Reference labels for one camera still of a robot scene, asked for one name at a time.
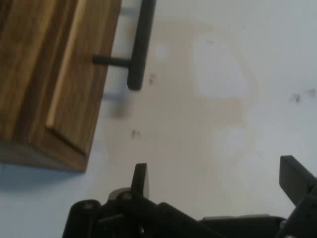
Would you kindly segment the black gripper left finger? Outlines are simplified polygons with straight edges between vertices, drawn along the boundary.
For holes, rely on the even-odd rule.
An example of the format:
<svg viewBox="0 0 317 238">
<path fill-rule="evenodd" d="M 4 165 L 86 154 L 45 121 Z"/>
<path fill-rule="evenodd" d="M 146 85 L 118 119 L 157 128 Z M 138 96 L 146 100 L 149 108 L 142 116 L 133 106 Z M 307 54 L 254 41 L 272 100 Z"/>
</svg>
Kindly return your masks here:
<svg viewBox="0 0 317 238">
<path fill-rule="evenodd" d="M 147 164 L 135 166 L 129 188 L 115 190 L 102 205 L 75 203 L 64 238 L 213 238 L 215 232 L 167 203 L 149 200 Z"/>
</svg>

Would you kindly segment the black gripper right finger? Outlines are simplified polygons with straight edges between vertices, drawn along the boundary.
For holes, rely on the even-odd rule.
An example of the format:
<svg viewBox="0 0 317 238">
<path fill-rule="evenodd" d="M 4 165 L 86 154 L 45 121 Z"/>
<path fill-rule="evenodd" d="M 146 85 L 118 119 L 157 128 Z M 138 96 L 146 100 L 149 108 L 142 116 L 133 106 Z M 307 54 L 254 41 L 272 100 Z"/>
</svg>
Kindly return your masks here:
<svg viewBox="0 0 317 238">
<path fill-rule="evenodd" d="M 293 156 L 280 157 L 279 185 L 295 205 L 279 231 L 280 238 L 317 236 L 317 178 Z"/>
</svg>

